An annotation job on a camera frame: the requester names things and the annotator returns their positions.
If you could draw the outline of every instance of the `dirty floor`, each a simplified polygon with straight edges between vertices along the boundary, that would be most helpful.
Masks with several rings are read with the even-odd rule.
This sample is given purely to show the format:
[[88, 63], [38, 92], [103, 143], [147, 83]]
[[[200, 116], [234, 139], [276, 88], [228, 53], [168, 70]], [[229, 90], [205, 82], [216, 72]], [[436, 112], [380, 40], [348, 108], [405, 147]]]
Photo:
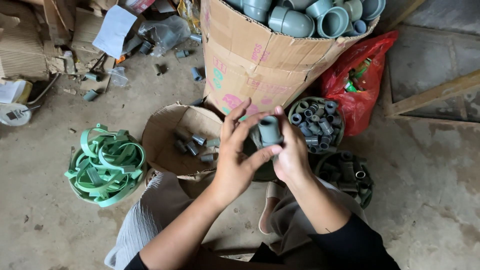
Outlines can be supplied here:
[[[63, 76], [28, 125], [0, 126], [0, 269], [107, 269], [104, 257], [144, 187], [103, 209], [78, 200], [63, 176], [70, 146], [96, 123], [128, 129], [140, 138], [156, 109], [201, 97], [204, 84], [194, 82], [189, 69], [204, 66], [202, 49], [192, 50], [180, 60], [172, 51], [161, 58], [134, 56], [120, 65], [128, 85], [110, 85], [94, 102], [83, 101], [82, 91], [76, 96], [64, 92], [75, 85]], [[155, 76], [153, 63], [166, 64], [167, 72]], [[480, 130], [386, 120], [381, 109], [376, 106], [364, 133], [342, 144], [368, 158], [376, 182], [366, 210], [370, 226], [401, 269], [477, 269]], [[258, 230], [265, 189], [266, 184], [253, 183], [220, 215], [207, 241], [216, 249], [275, 241]]]

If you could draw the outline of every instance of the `clear plastic bag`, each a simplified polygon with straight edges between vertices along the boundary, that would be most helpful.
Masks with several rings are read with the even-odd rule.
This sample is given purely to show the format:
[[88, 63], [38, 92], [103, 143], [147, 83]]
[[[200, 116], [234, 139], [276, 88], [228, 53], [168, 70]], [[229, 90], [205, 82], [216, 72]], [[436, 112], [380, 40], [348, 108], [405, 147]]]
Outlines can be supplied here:
[[125, 76], [124, 67], [116, 67], [112, 69], [107, 69], [108, 74], [110, 74], [110, 80], [116, 86], [124, 87], [127, 85], [128, 78]]
[[145, 21], [140, 26], [138, 34], [144, 36], [148, 31], [156, 43], [151, 55], [157, 57], [185, 41], [191, 33], [188, 22], [177, 15], [163, 21]]

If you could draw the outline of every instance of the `white paper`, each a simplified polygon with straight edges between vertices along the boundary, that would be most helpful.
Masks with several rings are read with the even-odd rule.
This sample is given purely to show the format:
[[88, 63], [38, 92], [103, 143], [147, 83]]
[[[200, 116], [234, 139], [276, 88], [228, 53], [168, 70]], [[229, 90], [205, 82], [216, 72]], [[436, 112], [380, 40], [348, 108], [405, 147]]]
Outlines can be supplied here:
[[16, 101], [25, 88], [25, 81], [6, 82], [0, 84], [0, 103], [12, 103]]
[[92, 42], [93, 46], [116, 59], [120, 59], [125, 36], [127, 36], [136, 19], [137, 16], [120, 6], [113, 6], [105, 15], [102, 27]]

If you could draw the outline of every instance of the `open cardboard box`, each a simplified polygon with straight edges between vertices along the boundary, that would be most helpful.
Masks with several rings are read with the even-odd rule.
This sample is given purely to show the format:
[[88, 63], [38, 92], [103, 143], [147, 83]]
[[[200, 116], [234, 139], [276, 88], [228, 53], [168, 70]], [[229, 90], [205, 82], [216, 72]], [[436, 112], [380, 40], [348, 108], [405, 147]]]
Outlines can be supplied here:
[[178, 178], [200, 181], [216, 170], [216, 162], [201, 162], [200, 156], [217, 153], [217, 147], [203, 147], [196, 143], [199, 154], [189, 152], [181, 154], [174, 146], [178, 140], [173, 131], [183, 127], [191, 133], [197, 133], [214, 139], [220, 137], [222, 121], [213, 112], [195, 106], [182, 105], [180, 102], [167, 105], [154, 112], [147, 121], [142, 136], [142, 145], [146, 151], [146, 160], [157, 171], [175, 173]]
[[293, 38], [241, 14], [222, 0], [202, 0], [205, 57], [204, 97], [228, 114], [247, 97], [247, 115], [288, 106], [351, 45], [357, 37]]

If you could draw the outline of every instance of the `hand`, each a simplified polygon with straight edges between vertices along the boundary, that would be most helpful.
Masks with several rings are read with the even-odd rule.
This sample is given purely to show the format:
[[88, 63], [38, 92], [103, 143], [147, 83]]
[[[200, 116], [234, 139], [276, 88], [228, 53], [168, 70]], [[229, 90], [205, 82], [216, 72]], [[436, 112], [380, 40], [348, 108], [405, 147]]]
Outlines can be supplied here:
[[297, 179], [315, 178], [308, 164], [308, 150], [305, 137], [296, 126], [288, 122], [281, 106], [275, 107], [280, 132], [283, 135], [283, 151], [274, 163], [275, 174], [287, 185]]
[[243, 142], [252, 126], [263, 117], [272, 115], [270, 112], [259, 112], [242, 122], [238, 120], [245, 115], [250, 106], [250, 98], [233, 109], [226, 117], [220, 134], [220, 153], [214, 180], [211, 186], [218, 194], [221, 203], [226, 205], [240, 196], [252, 182], [257, 169], [270, 158], [282, 151], [279, 145], [264, 147], [247, 157], [243, 150]]

